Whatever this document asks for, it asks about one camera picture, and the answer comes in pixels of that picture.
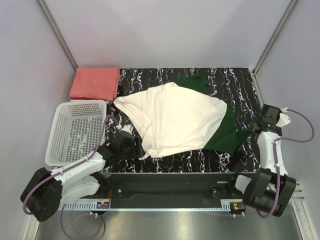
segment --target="gray wall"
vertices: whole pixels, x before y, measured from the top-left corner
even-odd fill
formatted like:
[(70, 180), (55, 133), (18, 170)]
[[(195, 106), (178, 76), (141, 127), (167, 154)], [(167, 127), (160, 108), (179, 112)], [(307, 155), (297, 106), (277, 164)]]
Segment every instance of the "gray wall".
[(45, 0), (80, 67), (253, 68), (290, 0)]
[[(315, 127), (315, 139), (307, 144), (282, 142), (289, 174), (300, 181), (313, 224), (320, 231), (320, 1), (301, 0), (261, 70), (258, 80), (266, 103), (289, 107), (305, 114)], [(290, 114), (284, 135), (307, 139), (310, 128)]]
[(20, 194), (45, 153), (56, 107), (74, 71), (35, 0), (0, 7), (0, 233), (17, 240), (28, 218)]

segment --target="metal frame edge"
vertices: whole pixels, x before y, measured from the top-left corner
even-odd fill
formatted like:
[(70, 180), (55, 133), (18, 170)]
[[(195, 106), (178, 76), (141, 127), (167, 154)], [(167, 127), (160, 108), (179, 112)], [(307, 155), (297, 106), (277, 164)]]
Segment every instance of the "metal frame edge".
[(35, 0), (35, 1), (38, 3), (40, 10), (44, 14), (49, 25), (51, 26), (51, 29), (52, 29), (56, 39), (58, 40), (61, 48), (63, 49), (65, 56), (69, 60), (72, 68), (74, 69), (74, 71), (76, 71), (78, 68), (78, 64), (77, 64), (76, 60), (74, 59), (71, 51), (69, 50), (68, 45), (67, 45), (64, 37), (62, 36), (62, 34), (58, 28), (58, 25), (56, 24), (55, 19), (46, 4), (46, 1), (45, 0)]
[(305, 201), (292, 201), (296, 220), (303, 240), (317, 240), (317, 234), (313, 226)]
[(262, 106), (266, 103), (266, 99), (264, 96), (264, 93), (262, 92), (262, 87), (260, 85), (260, 82), (258, 81), (258, 77), (257, 74), (254, 73), (253, 69), (249, 69), (252, 81), (253, 81), (253, 85), (255, 87), (255, 91), (256, 91), (256, 95), (258, 97), (258, 101), (260, 103), (260, 106), (262, 108)]
[(33, 216), (29, 216), (29, 221), (25, 228), (25, 232), (21, 237), (21, 240), (35, 240), (39, 227), (38, 220)]
[(285, 23), (287, 22), (290, 14), (292, 13), (292, 11), (294, 10), (294, 8), (296, 7), (297, 3), (299, 2), (299, 0), (291, 0), (288, 4), (288, 6), (286, 7), (282, 17), (280, 18), (279, 23), (277, 24), (275, 30), (272, 33), (272, 36), (268, 42), (268, 44), (266, 45), (261, 57), (259, 58), (257, 64), (255, 65), (254, 69), (253, 69), (253, 73), (257, 74), (258, 71), (260, 70), (262, 64), (264, 63), (266, 57), (268, 56), (271, 48), (273, 47), (275, 41), (277, 40), (279, 33), (281, 32), (281, 30), (283, 29), (283, 26), (285, 25)]

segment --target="pink cloth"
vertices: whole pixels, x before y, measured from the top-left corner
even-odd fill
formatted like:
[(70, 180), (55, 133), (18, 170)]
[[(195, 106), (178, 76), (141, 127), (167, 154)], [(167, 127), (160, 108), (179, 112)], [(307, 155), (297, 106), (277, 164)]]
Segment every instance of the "pink cloth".
[(120, 68), (77, 68), (70, 92), (71, 100), (104, 100), (117, 97)]

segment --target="laundry basket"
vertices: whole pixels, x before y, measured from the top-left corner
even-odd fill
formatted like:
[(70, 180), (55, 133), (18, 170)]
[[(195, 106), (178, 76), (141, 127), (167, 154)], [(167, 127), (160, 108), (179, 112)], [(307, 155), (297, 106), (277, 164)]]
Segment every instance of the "laundry basket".
[(60, 104), (55, 111), (45, 163), (61, 167), (92, 152), (100, 139), (106, 113), (107, 104), (102, 100)]

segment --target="purple cable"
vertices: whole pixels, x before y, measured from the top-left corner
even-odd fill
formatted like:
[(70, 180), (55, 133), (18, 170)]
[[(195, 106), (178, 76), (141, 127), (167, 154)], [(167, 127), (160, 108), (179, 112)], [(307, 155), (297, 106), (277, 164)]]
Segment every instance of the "purple cable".
[(312, 135), (307, 140), (299, 140), (299, 139), (294, 139), (294, 138), (290, 138), (290, 137), (279, 137), (276, 140), (274, 140), (272, 147), (273, 147), (274, 161), (275, 161), (275, 164), (276, 164), (276, 190), (275, 190), (275, 197), (274, 197), (273, 206), (272, 206), (271, 210), (268, 212), (267, 215), (262, 215), (261, 212), (258, 209), (256, 210), (258, 215), (260, 217), (262, 217), (262, 218), (268, 218), (274, 213), (274, 211), (275, 211), (275, 209), (277, 207), (277, 204), (278, 204), (278, 200), (279, 200), (281, 179), (280, 179), (280, 167), (277, 166), (277, 164), (279, 163), (278, 154), (277, 154), (277, 142), (280, 141), (280, 140), (288, 140), (288, 141), (296, 142), (296, 143), (308, 143), (308, 142), (312, 141), (314, 139), (314, 137), (315, 137), (315, 127), (312, 124), (312, 122), (305, 115), (303, 115), (302, 113), (300, 113), (298, 111), (292, 110), (292, 109), (287, 109), (287, 111), (293, 112), (293, 113), (298, 114), (301, 117), (303, 117), (309, 123), (309, 125), (311, 127), (311, 130), (312, 130)]
[(62, 207), (62, 209), (61, 209), (60, 226), (61, 226), (61, 230), (62, 230), (62, 232), (64, 233), (64, 235), (66, 235), (69, 239), (71, 239), (71, 240), (93, 240), (93, 239), (100, 233), (100, 230), (101, 230), (102, 224), (103, 224), (103, 218), (102, 218), (100, 215), (98, 215), (98, 216), (99, 216), (99, 219), (100, 219), (100, 226), (99, 226), (98, 230), (96, 231), (96, 233), (95, 233), (93, 236), (91, 236), (91, 237), (89, 237), (89, 238), (85, 238), (85, 239), (74, 238), (74, 237), (70, 236), (70, 235), (67, 233), (67, 231), (66, 231), (66, 229), (65, 229), (65, 227), (64, 227), (64, 224), (63, 224), (63, 215), (64, 215), (65, 206), (66, 206), (66, 204), (63, 205), (63, 207)]
[[(107, 120), (108, 120), (109, 118), (112, 118), (113, 121), (116, 123), (116, 125), (119, 125), (118, 121), (115, 119), (114, 116), (112, 116), (112, 115), (107, 115), (107, 116), (105, 117), (104, 121), (103, 121), (103, 124), (102, 124), (102, 132), (101, 132), (101, 135), (100, 135), (100, 139), (99, 139), (98, 144), (97, 144), (97, 146), (95, 147), (93, 153), (92, 153), (87, 159), (84, 159), (84, 160), (78, 162), (77, 164), (75, 164), (75, 165), (73, 165), (73, 166), (67, 167), (66, 169), (64, 169), (64, 170), (62, 171), (62, 173), (65, 173), (65, 172), (67, 172), (67, 171), (69, 171), (69, 170), (71, 170), (71, 169), (73, 169), (73, 168), (75, 168), (75, 167), (77, 167), (77, 166), (85, 163), (87, 160), (90, 160), (90, 159), (96, 154), (96, 152), (98, 151), (98, 148), (99, 148), (99, 146), (100, 146), (102, 137), (103, 137), (103, 135), (104, 135), (104, 131), (105, 131), (105, 127), (106, 127), (106, 124), (107, 124)], [(28, 193), (28, 195), (25, 197), (25, 199), (24, 199), (24, 201), (23, 201), (23, 206), (22, 206), (23, 212), (24, 212), (25, 214), (27, 214), (27, 215), (32, 215), (32, 213), (27, 210), (27, 202), (28, 202), (29, 198), (31, 197), (31, 195), (32, 195), (40, 186), (42, 186), (43, 184), (45, 184), (45, 183), (48, 182), (49, 180), (51, 180), (51, 179), (53, 179), (53, 178), (55, 178), (55, 177), (57, 177), (57, 176), (59, 176), (59, 175), (61, 175), (61, 172), (57, 172), (57, 173), (55, 173), (54, 175), (51, 175), (51, 176), (45, 178), (44, 180), (42, 180), (41, 182), (39, 182), (39, 183)]]

